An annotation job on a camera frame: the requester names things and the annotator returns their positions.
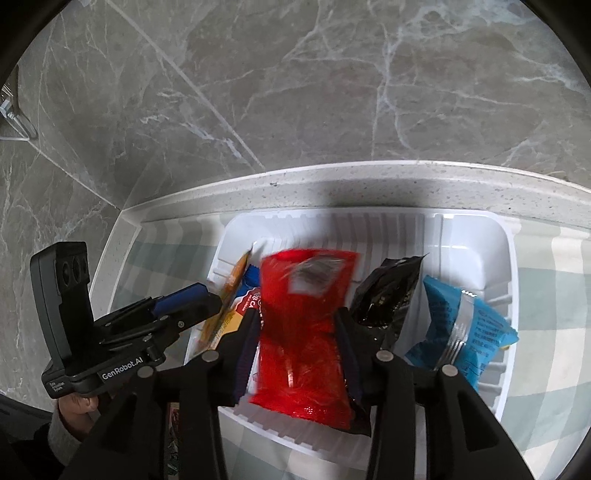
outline gray marble tile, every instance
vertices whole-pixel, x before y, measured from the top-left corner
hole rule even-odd
[[[24,142],[0,142],[0,390],[51,408],[41,385],[49,360],[31,288],[31,256],[60,240],[84,240],[94,273],[119,210]]]
[[[114,205],[259,171],[194,89],[102,0],[69,4],[20,66],[21,106],[37,120],[40,148]]]
[[[591,90],[517,0],[109,3],[267,169],[457,160],[591,186]]]

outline metal screw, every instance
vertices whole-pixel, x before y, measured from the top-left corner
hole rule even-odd
[[[443,365],[441,371],[443,375],[447,375],[448,377],[455,377],[457,375],[457,368],[453,365]]]
[[[217,353],[215,350],[205,350],[202,354],[201,354],[201,359],[204,362],[207,363],[211,363],[216,361],[218,358],[220,358],[220,354]]]
[[[375,356],[381,362],[389,362],[394,358],[394,354],[388,350],[380,350]]]
[[[138,370],[138,377],[140,378],[150,378],[154,373],[154,369],[145,365]]]

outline red snack package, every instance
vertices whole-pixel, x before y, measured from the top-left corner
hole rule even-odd
[[[334,336],[357,254],[286,250],[261,265],[263,326],[250,402],[291,417],[348,429],[353,411]]]

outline human hand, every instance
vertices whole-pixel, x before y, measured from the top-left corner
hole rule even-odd
[[[99,407],[99,399],[84,398],[78,393],[72,393],[60,398],[57,404],[64,427],[78,440],[84,440],[94,425],[88,414]]]

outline checkered tablecloth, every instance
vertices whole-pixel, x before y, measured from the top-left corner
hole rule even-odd
[[[112,309],[204,281],[229,215],[147,223]],[[554,480],[591,426],[591,232],[505,218],[519,266],[519,343],[502,425],[534,476]],[[183,360],[184,345],[169,352]],[[235,480],[363,479],[365,473],[291,450],[220,416]]]

